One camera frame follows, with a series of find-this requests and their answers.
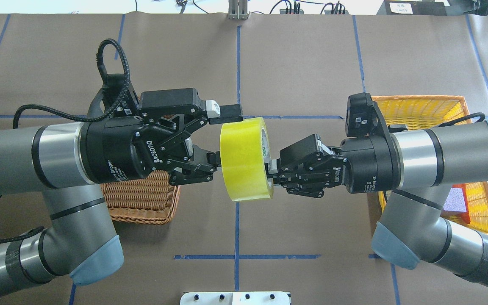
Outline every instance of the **yellow tape roll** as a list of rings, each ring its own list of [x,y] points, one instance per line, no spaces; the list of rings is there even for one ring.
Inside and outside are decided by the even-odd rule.
[[[221,170],[232,201],[272,198],[265,163],[271,160],[263,118],[223,124],[219,138]]]

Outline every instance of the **white mounting plate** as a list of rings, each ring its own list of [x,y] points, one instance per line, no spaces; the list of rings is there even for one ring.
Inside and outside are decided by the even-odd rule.
[[[291,305],[290,295],[283,291],[184,293],[180,305]]]

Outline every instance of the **wicker basket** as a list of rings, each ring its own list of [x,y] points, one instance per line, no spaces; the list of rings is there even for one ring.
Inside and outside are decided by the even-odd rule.
[[[407,124],[409,130],[430,128],[469,114],[464,97],[460,96],[397,95],[372,97],[372,100],[378,102],[387,125]],[[449,216],[448,219],[488,234],[488,182],[466,183],[465,188],[470,224],[463,222],[460,216]],[[386,203],[381,193],[378,200],[383,211]]]
[[[104,183],[112,220],[163,225],[172,220],[180,197],[180,186],[169,185],[169,174],[155,170],[142,180]]]

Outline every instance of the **red object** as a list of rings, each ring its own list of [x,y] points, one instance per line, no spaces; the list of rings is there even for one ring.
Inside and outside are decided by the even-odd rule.
[[[463,190],[463,196],[464,196],[464,204],[466,205],[466,212],[460,213],[459,216],[465,222],[465,224],[470,224],[470,214],[469,214],[469,208],[468,208],[468,197],[466,196],[466,185],[465,184],[459,184],[459,185],[453,185],[453,187],[457,189],[462,189]]]

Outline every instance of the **metal bracket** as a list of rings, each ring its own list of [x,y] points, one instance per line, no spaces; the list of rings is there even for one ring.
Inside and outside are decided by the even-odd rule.
[[[248,0],[229,0],[228,19],[244,20],[248,19]]]

